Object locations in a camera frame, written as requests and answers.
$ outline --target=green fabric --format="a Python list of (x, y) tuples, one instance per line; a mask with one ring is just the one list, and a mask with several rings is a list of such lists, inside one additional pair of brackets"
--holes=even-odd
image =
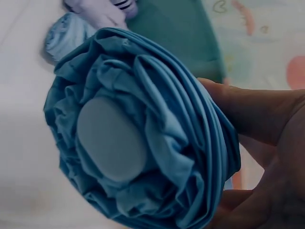
[(222, 82), (222, 58), (201, 0), (140, 0), (138, 6), (131, 31), (168, 49), (196, 77)]

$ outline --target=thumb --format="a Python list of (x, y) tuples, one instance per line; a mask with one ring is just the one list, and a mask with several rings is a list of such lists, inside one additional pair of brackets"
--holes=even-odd
[(223, 196), (221, 198), (219, 206), (232, 211), (239, 205), (241, 205), (243, 202), (245, 202), (252, 194), (253, 190), (225, 190), (223, 192)]
[(229, 214), (217, 221), (214, 229), (259, 228), (269, 218), (270, 201), (267, 195), (253, 193)]
[(198, 79), (239, 134), (277, 145), (304, 91), (247, 90)]

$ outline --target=person's hand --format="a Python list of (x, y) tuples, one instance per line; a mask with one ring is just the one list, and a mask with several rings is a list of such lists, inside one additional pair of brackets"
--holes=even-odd
[(305, 90), (244, 90), (199, 81), (264, 168), (254, 190), (224, 191), (207, 228), (305, 228)]

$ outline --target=rolled blue cloth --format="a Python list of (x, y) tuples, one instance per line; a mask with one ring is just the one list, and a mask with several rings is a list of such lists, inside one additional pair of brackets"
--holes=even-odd
[(45, 51), (52, 59), (59, 61), (62, 57), (80, 46), (94, 35), (94, 29), (73, 12), (63, 15), (50, 28), (45, 39)]
[(134, 229), (202, 229), (211, 221), (241, 166), (238, 136), (175, 56), (105, 28), (55, 74), (46, 122), (61, 170), (90, 204)]

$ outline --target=white surface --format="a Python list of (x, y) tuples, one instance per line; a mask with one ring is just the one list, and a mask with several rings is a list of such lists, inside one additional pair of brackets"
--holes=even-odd
[(122, 228), (101, 216), (58, 169), (42, 108), (54, 79), (41, 57), (60, 0), (0, 0), (0, 228)]

